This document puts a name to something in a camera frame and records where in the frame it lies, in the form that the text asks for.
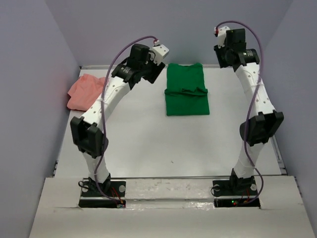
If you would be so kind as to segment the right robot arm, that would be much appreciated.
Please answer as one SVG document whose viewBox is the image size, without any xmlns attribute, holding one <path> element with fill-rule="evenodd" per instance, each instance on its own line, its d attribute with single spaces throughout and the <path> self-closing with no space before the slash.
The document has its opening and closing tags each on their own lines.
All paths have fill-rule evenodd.
<svg viewBox="0 0 317 238">
<path fill-rule="evenodd" d="M 214 47 L 219 66 L 232 67 L 239 79 L 249 108 L 246 120 L 240 125 L 242 147 L 238 161 L 227 180 L 215 180 L 211 192 L 215 197 L 241 196 L 249 192 L 257 195 L 254 173 L 264 145 L 274 136 L 284 120 L 271 103 L 260 76 L 260 57 L 255 49 L 248 49 L 245 29 L 215 28 Z"/>
</svg>

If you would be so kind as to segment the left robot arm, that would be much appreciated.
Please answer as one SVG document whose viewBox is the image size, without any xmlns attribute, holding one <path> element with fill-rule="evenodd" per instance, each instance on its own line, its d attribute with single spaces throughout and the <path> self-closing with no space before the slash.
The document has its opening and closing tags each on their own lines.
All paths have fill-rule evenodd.
<svg viewBox="0 0 317 238">
<path fill-rule="evenodd" d="M 84 156 L 89 177 L 80 181 L 85 192 L 108 197 L 111 175 L 104 160 L 108 147 L 106 121 L 115 107 L 141 79 L 153 84 L 165 67 L 169 49 L 160 43 L 153 47 L 133 44 L 130 54 L 113 71 L 106 74 L 101 94 L 80 117 L 73 117 L 70 128 L 73 143 Z"/>
</svg>

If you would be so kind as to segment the green t shirt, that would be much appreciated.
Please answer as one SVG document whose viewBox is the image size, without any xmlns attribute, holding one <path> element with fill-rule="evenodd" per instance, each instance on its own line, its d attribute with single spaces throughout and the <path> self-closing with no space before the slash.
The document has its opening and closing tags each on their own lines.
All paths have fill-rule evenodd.
<svg viewBox="0 0 317 238">
<path fill-rule="evenodd" d="M 165 105 L 167 116 L 205 116 L 210 114 L 208 89 L 200 63 L 167 68 Z"/>
</svg>

